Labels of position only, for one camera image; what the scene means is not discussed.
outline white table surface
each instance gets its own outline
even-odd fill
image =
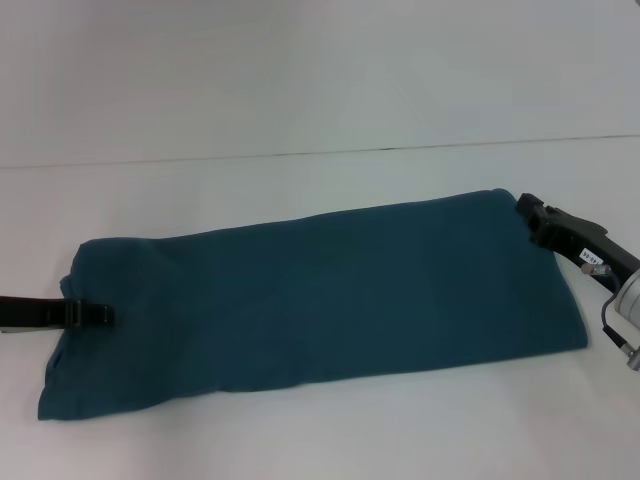
[[[0,291],[58,296],[76,248],[95,237],[181,235],[494,187],[600,222],[640,254],[638,152],[640,140],[587,140],[3,169]],[[607,292],[567,261],[561,268],[588,324],[586,350],[205,395],[83,422],[36,420],[59,334],[1,335],[2,476],[636,478],[640,375],[600,332]],[[611,322],[640,343],[617,314]]]
[[[640,134],[635,0],[0,0],[0,165]]]

